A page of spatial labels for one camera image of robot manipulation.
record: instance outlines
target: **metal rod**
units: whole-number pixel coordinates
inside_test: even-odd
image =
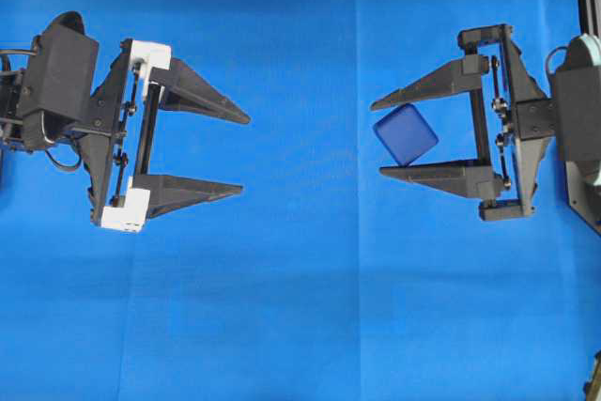
[[[477,54],[476,49],[466,50],[466,55]],[[484,164],[490,164],[490,148],[488,146],[488,128],[486,127],[485,100],[482,88],[470,91],[471,120],[473,122],[473,133],[476,139],[476,151],[478,160]]]
[[[148,164],[150,162],[150,152],[152,151],[154,129],[157,124],[160,96],[161,87],[156,84],[151,84],[148,87],[148,97],[146,98],[146,105],[144,106],[144,119],[142,120],[142,129],[140,130],[140,143],[138,144],[138,154],[135,160],[134,174],[148,173]]]

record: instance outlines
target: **translucent blue cube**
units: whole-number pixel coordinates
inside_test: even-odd
[[[439,138],[411,104],[402,105],[374,125],[374,132],[400,166],[408,166]]]

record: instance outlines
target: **blue backdrop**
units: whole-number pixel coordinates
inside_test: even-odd
[[[392,159],[368,111],[458,57],[460,29],[493,23],[516,28],[548,90],[576,0],[2,5],[0,47],[76,9],[100,42],[95,84],[123,38],[164,42],[254,121],[162,113],[153,172],[245,192],[138,236],[89,224],[83,171],[8,156],[1,401],[581,399],[601,347],[600,241],[563,202],[555,147],[536,215],[484,224],[477,202],[381,177]],[[467,99],[420,109],[440,137],[421,162],[475,152]]]

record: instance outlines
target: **white bracket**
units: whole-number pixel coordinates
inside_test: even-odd
[[[123,232],[140,232],[142,230],[146,222],[150,190],[133,188],[132,183],[133,178],[130,177],[123,207],[106,206],[104,208],[100,227]]]
[[[139,65],[139,75],[144,80],[142,99],[146,100],[150,72],[153,68],[171,68],[171,47],[151,41],[132,41],[130,52],[130,70]]]

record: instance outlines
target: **cable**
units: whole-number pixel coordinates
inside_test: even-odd
[[[75,163],[73,165],[66,165],[66,164],[63,164],[63,163],[59,162],[57,159],[55,159],[53,157],[53,155],[50,153],[50,151],[48,149],[46,149],[44,151],[44,152],[46,152],[46,155],[48,156],[48,158],[50,159],[50,161],[52,162],[52,164],[57,169],[59,169],[60,171],[65,172],[65,173],[74,173],[82,165],[82,154],[79,151],[79,145],[75,144],[75,142],[73,142],[73,140],[71,140],[71,145],[73,146],[73,150],[75,151],[75,153],[79,157],[79,160],[77,161],[77,163]]]
[[[10,70],[10,59],[8,59],[8,55],[0,55],[0,59],[2,59],[2,71]]]
[[[0,55],[29,55],[36,56],[36,51],[28,51],[26,49],[0,49]]]
[[[560,47],[556,47],[555,49],[553,49],[551,51],[551,53],[547,56],[547,59],[545,60],[545,73],[547,74],[547,78],[550,80],[550,76],[551,76],[551,70],[549,69],[549,63],[551,62],[551,58],[553,58],[553,56],[555,56],[555,54],[559,51],[567,51],[567,47],[565,46],[560,46]]]

